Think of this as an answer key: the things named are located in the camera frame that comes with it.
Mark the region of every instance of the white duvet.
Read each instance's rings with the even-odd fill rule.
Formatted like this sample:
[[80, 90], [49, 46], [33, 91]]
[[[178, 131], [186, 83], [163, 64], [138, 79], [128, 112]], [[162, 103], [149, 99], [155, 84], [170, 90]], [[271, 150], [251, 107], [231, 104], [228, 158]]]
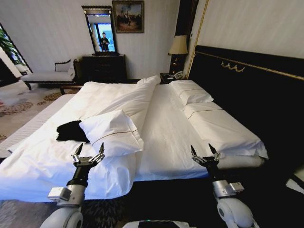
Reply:
[[[79, 145], [76, 141], [57, 142], [57, 127], [73, 120], [123, 110], [140, 132], [154, 88], [159, 83], [159, 76], [137, 85], [86, 83], [0, 165], [0, 199], [48, 201], [52, 187], [65, 186], [73, 177], [75, 167], [71, 154]], [[95, 154], [90, 144], [84, 145], [81, 156]], [[110, 199], [127, 194], [135, 169], [135, 154], [105, 158], [91, 169], [85, 198]]]

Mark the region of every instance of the bed frame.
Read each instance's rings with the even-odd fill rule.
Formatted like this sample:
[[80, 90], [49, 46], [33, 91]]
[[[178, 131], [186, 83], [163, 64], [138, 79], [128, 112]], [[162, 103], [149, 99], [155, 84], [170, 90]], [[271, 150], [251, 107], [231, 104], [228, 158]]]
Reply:
[[196, 46], [189, 79], [264, 142], [271, 163], [304, 163], [304, 59]]

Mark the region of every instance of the patterned carpet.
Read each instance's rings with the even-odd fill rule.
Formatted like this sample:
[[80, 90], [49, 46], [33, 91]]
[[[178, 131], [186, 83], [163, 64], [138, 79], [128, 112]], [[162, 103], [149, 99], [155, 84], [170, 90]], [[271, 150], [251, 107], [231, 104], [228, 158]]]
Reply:
[[[36, 84], [32, 88], [29, 91], [22, 81], [0, 88], [0, 142], [61, 96], [58, 88], [40, 88]], [[86, 200], [82, 207], [83, 228], [124, 226], [128, 222], [125, 201], [125, 197]], [[56, 209], [55, 203], [0, 201], [0, 228], [39, 228]]]

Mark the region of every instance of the mirror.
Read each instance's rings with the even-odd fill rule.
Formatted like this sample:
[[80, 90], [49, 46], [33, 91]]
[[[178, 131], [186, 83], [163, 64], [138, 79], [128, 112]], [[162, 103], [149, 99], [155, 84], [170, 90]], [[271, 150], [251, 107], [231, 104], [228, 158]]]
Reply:
[[117, 52], [111, 6], [82, 6], [96, 54]]

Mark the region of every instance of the dresser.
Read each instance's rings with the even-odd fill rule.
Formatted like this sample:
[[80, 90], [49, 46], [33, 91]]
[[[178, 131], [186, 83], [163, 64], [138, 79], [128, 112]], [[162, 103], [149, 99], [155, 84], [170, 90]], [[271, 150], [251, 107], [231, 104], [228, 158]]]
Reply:
[[127, 72], [125, 55], [82, 56], [80, 70], [83, 83], [88, 81], [102, 83], [125, 83]]

